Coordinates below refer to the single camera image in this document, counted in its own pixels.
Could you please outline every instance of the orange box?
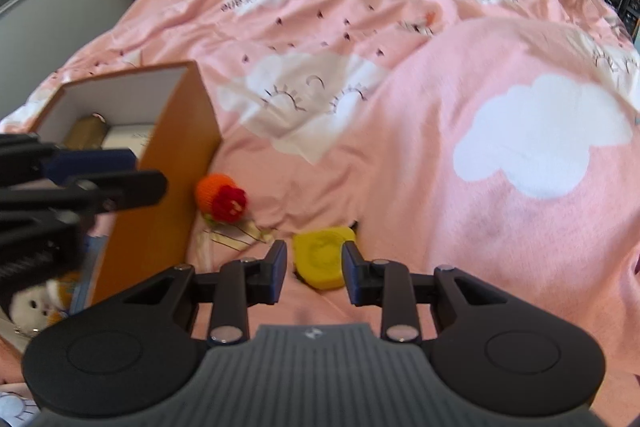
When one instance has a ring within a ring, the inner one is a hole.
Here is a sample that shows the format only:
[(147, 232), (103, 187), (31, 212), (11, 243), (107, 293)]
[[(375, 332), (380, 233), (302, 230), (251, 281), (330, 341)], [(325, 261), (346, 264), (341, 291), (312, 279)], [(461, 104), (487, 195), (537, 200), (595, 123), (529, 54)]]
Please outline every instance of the orange box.
[(62, 143), (79, 118), (100, 114), (110, 125), (153, 124), (139, 169), (158, 169), (167, 192), (153, 207), (118, 213), (92, 270), (95, 304), (184, 261), (196, 217), (193, 189), (209, 169), (220, 130), (195, 62), (91, 76), (60, 86), (30, 131)]

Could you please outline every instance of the pink blanket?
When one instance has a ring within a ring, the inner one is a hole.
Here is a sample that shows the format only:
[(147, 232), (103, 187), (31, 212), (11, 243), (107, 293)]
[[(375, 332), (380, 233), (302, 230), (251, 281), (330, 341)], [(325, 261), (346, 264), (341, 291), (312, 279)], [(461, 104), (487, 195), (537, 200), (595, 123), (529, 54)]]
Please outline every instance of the pink blanket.
[[(61, 82), (188, 58), (225, 138), (212, 169), (258, 225), (358, 221), (369, 259), (453, 264), (558, 314), (606, 352), (595, 410), (640, 413), (640, 57), (602, 0), (138, 0), (4, 129)], [(250, 315), (380, 320), (293, 277)]]

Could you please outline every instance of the white plush toy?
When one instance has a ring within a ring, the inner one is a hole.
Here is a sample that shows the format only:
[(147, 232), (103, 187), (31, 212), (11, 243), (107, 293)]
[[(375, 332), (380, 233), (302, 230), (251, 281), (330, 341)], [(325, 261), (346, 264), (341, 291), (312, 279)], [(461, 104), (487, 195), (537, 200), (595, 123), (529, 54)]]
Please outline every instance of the white plush toy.
[(33, 286), (14, 295), (9, 306), (9, 318), (16, 328), (34, 337), (49, 324), (49, 315), (56, 308), (45, 285)]

